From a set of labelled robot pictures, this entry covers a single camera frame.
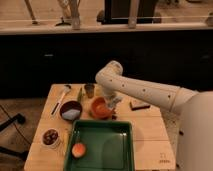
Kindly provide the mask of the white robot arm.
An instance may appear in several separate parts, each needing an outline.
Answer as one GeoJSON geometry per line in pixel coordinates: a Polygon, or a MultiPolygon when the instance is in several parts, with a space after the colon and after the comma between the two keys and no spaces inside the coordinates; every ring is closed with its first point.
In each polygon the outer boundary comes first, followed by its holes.
{"type": "Polygon", "coordinates": [[[115,60],[99,70],[95,80],[110,106],[120,92],[179,115],[176,171],[213,171],[213,91],[128,78],[115,60]]]}

